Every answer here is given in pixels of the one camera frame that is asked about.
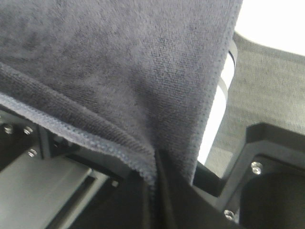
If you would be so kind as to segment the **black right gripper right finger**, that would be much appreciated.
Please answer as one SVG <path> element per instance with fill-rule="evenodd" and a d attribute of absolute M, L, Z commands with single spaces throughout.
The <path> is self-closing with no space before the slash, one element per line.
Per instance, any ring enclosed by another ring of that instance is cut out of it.
<path fill-rule="evenodd" d="M 271 125 L 247 127 L 222 178 L 198 168 L 194 183 L 166 151 L 156 154 L 166 229 L 302 229 L 305 226 L 305 137 Z"/>

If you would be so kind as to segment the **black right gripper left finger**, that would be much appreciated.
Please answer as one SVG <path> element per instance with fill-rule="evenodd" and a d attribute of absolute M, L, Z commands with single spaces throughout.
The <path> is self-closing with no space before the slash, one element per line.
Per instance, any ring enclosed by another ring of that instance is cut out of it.
<path fill-rule="evenodd" d="M 0 108 L 3 229 L 149 229 L 148 186 L 123 162 Z"/>

